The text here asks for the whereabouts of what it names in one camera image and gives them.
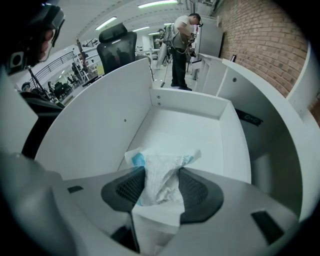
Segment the man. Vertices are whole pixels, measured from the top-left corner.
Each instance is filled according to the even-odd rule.
[[[24,82],[22,87],[21,87],[21,91],[30,93],[31,92],[30,83],[29,82]]]
[[[78,78],[79,82],[81,83],[83,81],[83,79],[81,78],[81,75],[79,74],[77,66],[76,66],[76,64],[74,62],[72,63],[71,68],[72,68],[73,73],[76,75],[76,77]]]
[[[173,24],[173,40],[171,47],[172,54],[172,87],[178,87],[181,90],[192,91],[188,88],[185,81],[186,76],[186,51],[191,39],[192,27],[200,23],[201,17],[198,13],[192,13],[189,16],[180,16]]]
[[[164,41],[164,37],[165,37],[165,31],[162,28],[160,28],[158,32],[159,32],[160,38],[156,39],[155,42],[158,43],[161,48],[162,42]]]
[[[54,91],[55,91],[55,86],[51,83],[51,81],[48,82],[48,87],[49,87],[50,93],[55,94],[55,93],[54,93]]]

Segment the black office chair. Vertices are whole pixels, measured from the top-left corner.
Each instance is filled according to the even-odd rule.
[[[122,23],[102,31],[99,41],[96,50],[105,75],[136,60],[137,33],[128,32]]]

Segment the black sticker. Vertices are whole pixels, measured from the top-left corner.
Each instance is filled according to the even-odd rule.
[[[68,187],[68,191],[70,194],[74,193],[74,192],[78,192],[80,190],[83,190],[84,188],[82,186],[71,186],[71,187]]]
[[[283,230],[265,210],[251,213],[251,216],[269,245],[277,241],[284,234]]]
[[[255,126],[259,126],[263,122],[261,119],[253,116],[252,114],[248,114],[248,113],[243,112],[239,109],[235,109],[235,111],[236,111],[240,120],[246,121],[246,122],[253,124]]]

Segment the white ceiling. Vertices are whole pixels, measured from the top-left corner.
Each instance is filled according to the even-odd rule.
[[[157,0],[60,0],[57,5],[63,9],[65,22],[52,52],[75,44],[76,38],[81,42],[98,38],[102,30],[97,31],[96,28],[112,17],[117,19],[104,28],[122,22],[128,31],[149,26],[148,32],[152,33],[163,28],[164,23],[174,22],[179,16],[191,13],[189,0],[180,0],[181,4],[138,8],[138,5],[155,1]],[[196,7],[200,15],[209,15],[211,10],[210,4],[197,3]]]

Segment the dark pants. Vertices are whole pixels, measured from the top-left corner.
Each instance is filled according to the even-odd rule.
[[[184,53],[185,50],[173,47],[171,48],[172,53],[172,85],[176,86],[186,86],[185,76],[186,76],[186,62],[187,56]]]

